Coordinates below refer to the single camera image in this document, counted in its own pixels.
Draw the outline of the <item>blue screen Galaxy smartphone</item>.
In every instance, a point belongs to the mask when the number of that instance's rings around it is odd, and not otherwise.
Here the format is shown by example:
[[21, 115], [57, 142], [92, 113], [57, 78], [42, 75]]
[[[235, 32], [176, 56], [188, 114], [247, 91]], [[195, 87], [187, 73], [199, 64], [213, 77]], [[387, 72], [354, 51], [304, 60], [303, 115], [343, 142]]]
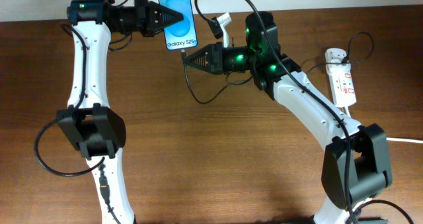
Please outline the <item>blue screen Galaxy smartphone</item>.
[[191, 0], [158, 0], [159, 4], [177, 12], [177, 15], [163, 14], [167, 21], [174, 24], [164, 29], [165, 44], [168, 50], [183, 50], [198, 45], [196, 26]]

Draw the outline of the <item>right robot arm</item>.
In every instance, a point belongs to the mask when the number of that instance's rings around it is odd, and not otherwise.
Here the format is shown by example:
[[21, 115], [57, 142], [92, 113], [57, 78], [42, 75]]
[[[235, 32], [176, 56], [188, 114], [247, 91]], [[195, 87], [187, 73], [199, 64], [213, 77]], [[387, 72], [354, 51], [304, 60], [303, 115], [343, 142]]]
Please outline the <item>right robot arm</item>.
[[209, 44], [184, 56], [183, 64], [213, 75], [250, 71], [255, 85], [292, 112], [325, 152], [321, 181], [327, 198], [312, 217], [293, 223], [351, 223], [349, 208], [360, 209], [393, 182], [385, 132], [345, 115], [281, 53], [272, 13], [252, 13], [245, 24], [246, 46]]

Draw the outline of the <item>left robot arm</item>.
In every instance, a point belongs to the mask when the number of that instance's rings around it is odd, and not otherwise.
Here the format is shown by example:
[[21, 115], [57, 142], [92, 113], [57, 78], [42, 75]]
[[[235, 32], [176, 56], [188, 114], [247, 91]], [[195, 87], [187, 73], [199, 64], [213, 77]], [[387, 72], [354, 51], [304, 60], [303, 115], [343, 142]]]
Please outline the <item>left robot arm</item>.
[[73, 0], [67, 9], [75, 59], [71, 95], [57, 123], [88, 164], [95, 180], [103, 223], [136, 222], [122, 168], [126, 125], [111, 108], [106, 89], [112, 33], [153, 37], [183, 20], [181, 13], [150, 0], [116, 5], [115, 0]]

